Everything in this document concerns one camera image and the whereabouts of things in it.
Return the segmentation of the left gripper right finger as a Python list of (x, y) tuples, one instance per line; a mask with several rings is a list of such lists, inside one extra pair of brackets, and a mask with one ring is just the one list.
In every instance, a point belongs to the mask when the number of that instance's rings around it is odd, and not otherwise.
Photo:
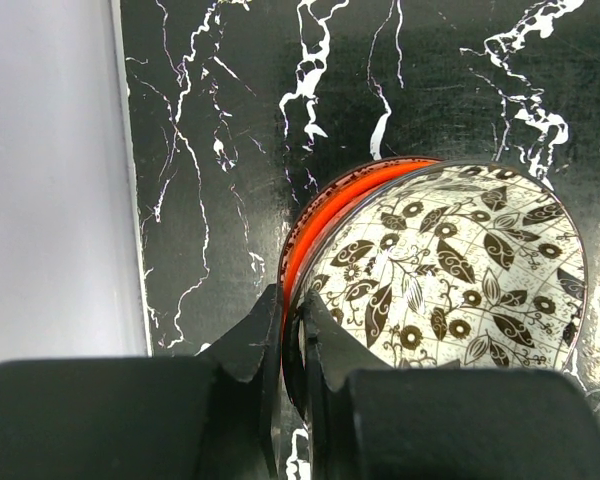
[(600, 479), (600, 427), (563, 375), (391, 368), (306, 295), (315, 479)]

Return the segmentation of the black white leaf bowl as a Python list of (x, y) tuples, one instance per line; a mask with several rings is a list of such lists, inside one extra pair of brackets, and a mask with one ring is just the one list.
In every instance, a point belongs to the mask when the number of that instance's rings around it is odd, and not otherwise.
[(312, 292), (393, 367), (562, 370), (586, 305), (586, 259), (541, 182), (501, 164), (441, 162), (329, 220), (290, 307)]

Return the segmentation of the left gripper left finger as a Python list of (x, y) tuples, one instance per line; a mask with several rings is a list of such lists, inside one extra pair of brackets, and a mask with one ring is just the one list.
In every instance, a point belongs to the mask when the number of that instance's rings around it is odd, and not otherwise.
[(194, 356), (0, 363), (0, 479), (275, 479), (283, 295)]

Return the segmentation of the plain orange bowl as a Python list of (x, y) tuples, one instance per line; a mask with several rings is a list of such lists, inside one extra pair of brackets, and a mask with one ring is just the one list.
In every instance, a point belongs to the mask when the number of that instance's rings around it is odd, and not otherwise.
[(304, 207), (284, 242), (278, 266), (287, 314), (293, 289), (311, 254), (336, 222), (385, 183), (438, 162), (432, 157), (384, 158), (355, 167), (330, 182)]

